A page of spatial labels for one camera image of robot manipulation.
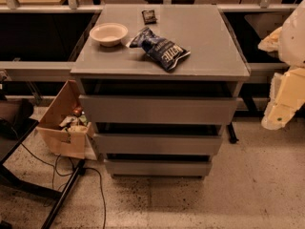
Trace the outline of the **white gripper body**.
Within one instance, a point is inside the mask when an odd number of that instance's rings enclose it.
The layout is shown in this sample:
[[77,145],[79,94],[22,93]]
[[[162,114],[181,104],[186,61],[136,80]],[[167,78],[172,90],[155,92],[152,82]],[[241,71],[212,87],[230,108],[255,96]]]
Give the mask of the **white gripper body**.
[[270,101],[261,125],[267,130],[283,128],[305,104],[305,69],[291,67],[284,74],[275,73]]

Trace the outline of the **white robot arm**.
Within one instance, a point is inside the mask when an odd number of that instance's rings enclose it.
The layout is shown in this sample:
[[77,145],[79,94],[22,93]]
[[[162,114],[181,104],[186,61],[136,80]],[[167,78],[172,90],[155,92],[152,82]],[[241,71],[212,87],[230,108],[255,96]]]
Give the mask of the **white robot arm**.
[[274,74],[270,101],[261,121],[265,129],[278,130],[305,104],[305,1],[258,48],[265,52],[277,51],[279,59],[289,66],[284,74]]

